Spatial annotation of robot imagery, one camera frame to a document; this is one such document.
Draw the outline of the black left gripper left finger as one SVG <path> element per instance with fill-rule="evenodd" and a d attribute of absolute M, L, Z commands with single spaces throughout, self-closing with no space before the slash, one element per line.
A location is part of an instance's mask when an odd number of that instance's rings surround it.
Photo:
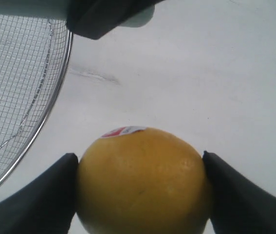
<path fill-rule="evenodd" d="M 68 153 L 0 202 L 0 234 L 67 234 L 75 214 L 77 156 Z"/>

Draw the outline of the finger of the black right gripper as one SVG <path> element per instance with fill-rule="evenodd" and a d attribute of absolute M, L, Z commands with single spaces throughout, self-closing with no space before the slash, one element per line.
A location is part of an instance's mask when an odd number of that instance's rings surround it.
<path fill-rule="evenodd" d="M 160 0 L 72 0 L 66 25 L 74 34 L 100 39 L 122 22 Z"/>

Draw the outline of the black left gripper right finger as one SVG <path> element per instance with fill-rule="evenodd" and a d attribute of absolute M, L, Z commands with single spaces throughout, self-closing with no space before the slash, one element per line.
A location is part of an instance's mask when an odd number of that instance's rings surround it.
<path fill-rule="evenodd" d="M 217 234 L 276 234 L 276 197 L 236 171 L 217 154 L 203 162 L 213 188 L 211 223 Z"/>

